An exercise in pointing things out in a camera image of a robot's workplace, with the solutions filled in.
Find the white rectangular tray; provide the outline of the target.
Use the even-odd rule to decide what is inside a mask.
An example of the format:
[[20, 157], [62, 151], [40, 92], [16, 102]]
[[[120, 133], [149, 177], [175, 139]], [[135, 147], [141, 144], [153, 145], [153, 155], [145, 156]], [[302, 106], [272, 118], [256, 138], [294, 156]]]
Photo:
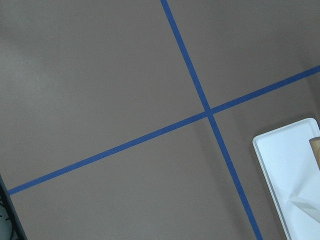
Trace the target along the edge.
[[320, 169], [310, 145], [319, 135], [317, 121], [305, 118], [252, 140], [288, 240], [320, 238]]

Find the wooden cloth rack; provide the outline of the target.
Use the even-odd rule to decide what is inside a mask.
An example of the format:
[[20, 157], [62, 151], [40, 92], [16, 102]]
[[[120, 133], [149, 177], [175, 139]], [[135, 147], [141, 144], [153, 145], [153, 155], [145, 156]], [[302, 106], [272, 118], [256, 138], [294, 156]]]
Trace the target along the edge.
[[312, 149], [316, 164], [320, 169], [320, 137], [313, 137], [309, 140], [310, 147]]

